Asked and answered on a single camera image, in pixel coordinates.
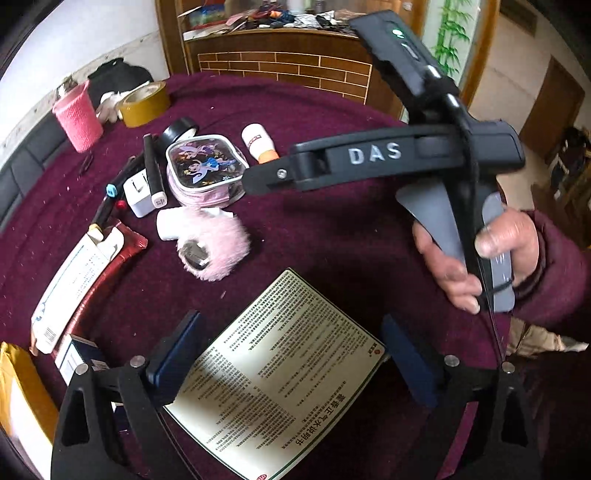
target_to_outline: hand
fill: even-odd
[[[450,302],[459,309],[477,314],[480,305],[476,297],[482,294],[480,280],[469,274],[462,262],[445,255],[418,222],[413,225],[413,237],[427,268]],[[476,236],[474,246],[482,258],[511,252],[514,286],[529,277],[538,265],[540,245],[534,222],[525,213],[512,208],[507,208],[483,229]]]

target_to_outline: cartoon print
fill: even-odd
[[[211,141],[190,141],[170,151],[170,160],[181,184],[206,187],[240,176],[243,165],[224,145]]]

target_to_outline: black electrical tape roll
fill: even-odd
[[[184,116],[174,121],[164,132],[162,132],[162,135],[158,137],[157,148],[160,153],[164,155],[166,149],[189,130],[194,130],[191,135],[192,137],[199,132],[199,126],[192,118]]]

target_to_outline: black bag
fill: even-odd
[[[130,65],[122,58],[105,62],[88,75],[88,79],[88,94],[95,109],[106,92],[127,92],[145,82],[154,81],[148,70]]]

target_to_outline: brick pattern panel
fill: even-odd
[[[263,77],[326,90],[365,103],[372,67],[369,63],[272,51],[200,53],[199,67],[218,75]]]

